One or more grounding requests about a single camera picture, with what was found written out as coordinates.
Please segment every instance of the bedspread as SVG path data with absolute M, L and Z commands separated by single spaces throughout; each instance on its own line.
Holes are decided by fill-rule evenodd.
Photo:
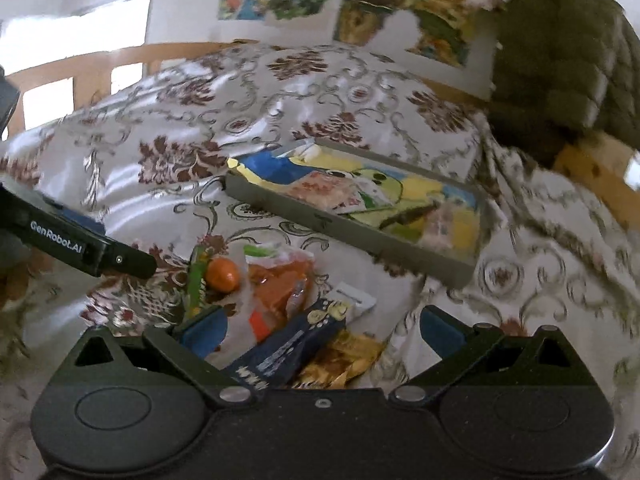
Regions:
M 447 290 L 225 195 L 228 156 L 306 137 L 482 185 L 496 218 L 469 286 Z M 4 143 L 0 171 L 100 219 L 108 235 L 158 261 L 148 282 L 95 279 L 40 262 L 30 267 L 20 300 L 0 300 L 2 480 L 43 471 L 29 412 L 88 324 L 129 335 L 179 322 L 196 243 L 242 261 L 245 243 L 267 241 L 315 254 L 315 295 L 344 281 L 377 297 L 353 329 L 388 345 L 356 386 L 389 391 L 437 361 L 417 325 L 427 303 L 511 335 L 557 324 L 616 412 L 606 471 L 613 479 L 638 478 L 640 244 L 591 193 L 499 146 L 482 114 L 441 101 L 389 58 L 341 44 L 231 48 Z M 210 359 L 215 365 L 255 344 L 248 289 L 222 302 L 229 331 Z

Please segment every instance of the gray box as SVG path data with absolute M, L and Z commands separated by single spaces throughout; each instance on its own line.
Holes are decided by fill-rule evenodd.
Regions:
M 315 142 L 318 146 L 325 146 L 338 152 L 372 160 L 373 162 L 437 180 L 443 184 L 449 184 L 471 193 L 476 199 L 480 215 L 480 232 L 474 256 L 461 260 L 431 251 L 428 248 L 420 247 L 417 244 L 402 240 L 350 218 L 316 209 L 305 202 L 300 202 L 289 196 L 252 184 L 234 169 L 227 173 L 226 193 L 240 202 L 264 209 L 313 229 L 313 231 L 367 251 L 373 256 L 379 257 L 386 262 L 398 264 L 415 274 L 433 276 L 449 288 L 463 288 L 467 285 L 473 277 L 480 251 L 484 241 L 487 239 L 486 235 L 490 232 L 490 212 L 484 191 L 475 186 L 462 184 L 457 180 L 399 162 L 387 156 L 377 155 L 324 139 L 316 139 Z

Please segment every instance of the yellow snack package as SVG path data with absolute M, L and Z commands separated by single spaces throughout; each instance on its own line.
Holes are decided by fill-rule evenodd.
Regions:
M 293 388 L 341 390 L 380 357 L 384 343 L 367 335 L 342 330 L 303 368 Z

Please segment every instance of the silver bolt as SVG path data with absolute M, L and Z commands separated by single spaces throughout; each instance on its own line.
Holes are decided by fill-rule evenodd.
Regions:
M 231 404 L 242 404 L 251 399 L 251 392 L 244 386 L 229 386 L 220 392 L 220 399 Z
M 316 408 L 320 408 L 321 410 L 325 410 L 330 408 L 332 402 L 329 399 L 318 399 L 316 400 Z
M 400 386 L 394 391 L 396 399 L 402 400 L 402 402 L 422 402 L 427 394 L 420 386 Z

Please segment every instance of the wooden bed frame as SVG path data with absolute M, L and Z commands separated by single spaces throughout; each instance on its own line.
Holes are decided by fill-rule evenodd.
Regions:
M 75 56 L 36 66 L 7 76 L 22 94 L 56 81 L 73 78 L 74 110 L 97 103 L 111 94 L 113 69 L 143 63 L 143 74 L 153 75 L 161 69 L 163 61 L 196 59 L 253 40 L 233 43 L 160 43 L 123 48 L 113 52 L 96 52 Z M 439 97 L 486 109 L 488 102 L 466 92 L 424 79 Z M 24 131 L 22 98 L 8 125 L 9 137 Z M 640 230 L 640 193 L 633 192 L 624 183 L 629 161 L 635 150 L 618 140 L 597 132 L 578 148 L 567 146 L 556 159 L 554 169 L 591 189 L 614 213 L 618 221 Z

